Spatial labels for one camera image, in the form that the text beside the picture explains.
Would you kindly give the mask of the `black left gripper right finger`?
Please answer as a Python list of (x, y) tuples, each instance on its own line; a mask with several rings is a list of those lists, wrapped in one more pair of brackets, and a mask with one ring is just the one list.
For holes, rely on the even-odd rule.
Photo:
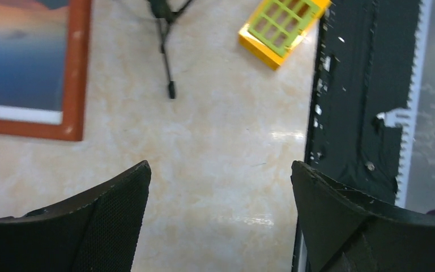
[(435, 271), (435, 216), (378, 200), (301, 161), (291, 182), (313, 271)]

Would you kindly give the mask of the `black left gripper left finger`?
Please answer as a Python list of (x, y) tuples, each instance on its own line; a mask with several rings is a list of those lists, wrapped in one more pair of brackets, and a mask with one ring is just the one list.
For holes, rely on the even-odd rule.
[(63, 201), (0, 218), (0, 271), (130, 271), (150, 182), (142, 161)]

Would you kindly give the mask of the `red wooden picture frame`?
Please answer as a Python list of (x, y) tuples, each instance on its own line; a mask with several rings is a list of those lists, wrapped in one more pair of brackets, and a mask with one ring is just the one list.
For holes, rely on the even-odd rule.
[(0, 134), (81, 141), (85, 111), (91, 1), (69, 1), (63, 119), (59, 125), (0, 120)]

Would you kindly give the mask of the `sunset photo print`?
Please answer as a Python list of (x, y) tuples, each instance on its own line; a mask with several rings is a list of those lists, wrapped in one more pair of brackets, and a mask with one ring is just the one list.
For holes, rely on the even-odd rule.
[(62, 122), (69, 6), (0, 0), (0, 120)]

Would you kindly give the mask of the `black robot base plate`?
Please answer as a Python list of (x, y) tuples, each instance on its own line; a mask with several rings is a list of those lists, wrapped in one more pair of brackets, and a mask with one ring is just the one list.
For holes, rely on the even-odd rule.
[[(405, 108), (418, 1), (333, 1), (318, 25), (302, 162), (395, 206), (402, 129), (383, 114)], [(313, 271), (297, 220), (293, 271)]]

